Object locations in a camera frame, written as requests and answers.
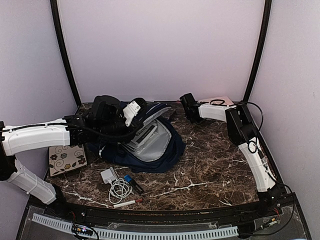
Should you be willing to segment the grey ianra magazine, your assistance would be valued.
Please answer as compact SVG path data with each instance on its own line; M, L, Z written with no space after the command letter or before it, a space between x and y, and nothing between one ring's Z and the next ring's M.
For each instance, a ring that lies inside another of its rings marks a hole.
M125 146L134 153L140 154L159 138L157 130L158 126L155 123L150 123L140 129Z

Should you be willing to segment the navy blue student backpack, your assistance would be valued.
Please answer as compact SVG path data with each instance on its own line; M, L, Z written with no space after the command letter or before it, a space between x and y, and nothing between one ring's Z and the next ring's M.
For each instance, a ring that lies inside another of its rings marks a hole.
M184 154L186 144L163 114L171 106L155 102L147 106L144 126L129 143L89 143L88 149L101 159L124 167L134 173L165 173Z

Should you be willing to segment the pink book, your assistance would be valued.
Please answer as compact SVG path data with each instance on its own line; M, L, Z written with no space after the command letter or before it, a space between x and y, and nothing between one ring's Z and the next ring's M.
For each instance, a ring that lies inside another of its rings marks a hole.
M231 106L234 104L234 102L232 102L231 99L227 96L204 98L204 99L198 99L197 101L205 102L205 103L216 105L216 106Z

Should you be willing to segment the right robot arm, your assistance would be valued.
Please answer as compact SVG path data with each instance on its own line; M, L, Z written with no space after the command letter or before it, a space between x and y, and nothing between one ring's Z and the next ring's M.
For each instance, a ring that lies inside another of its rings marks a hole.
M248 103L232 103L219 98L197 101L192 93L184 94L179 100L191 123L199 124L206 119L226 123L229 140L241 150L253 174L260 210L276 205L281 195L280 184L276 182L261 149L260 129L254 123Z

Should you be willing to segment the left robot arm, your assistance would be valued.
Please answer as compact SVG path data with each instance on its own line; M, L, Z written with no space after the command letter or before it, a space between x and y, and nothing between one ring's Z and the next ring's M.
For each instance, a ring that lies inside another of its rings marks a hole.
M103 140L120 143L129 140L137 124L135 117L145 101L134 99L123 105L109 95L97 96L87 116L69 115L44 123L5 126L0 123L0 179L12 183L46 205L60 203L64 196L58 187L42 180L18 161L16 154L29 150L76 146Z

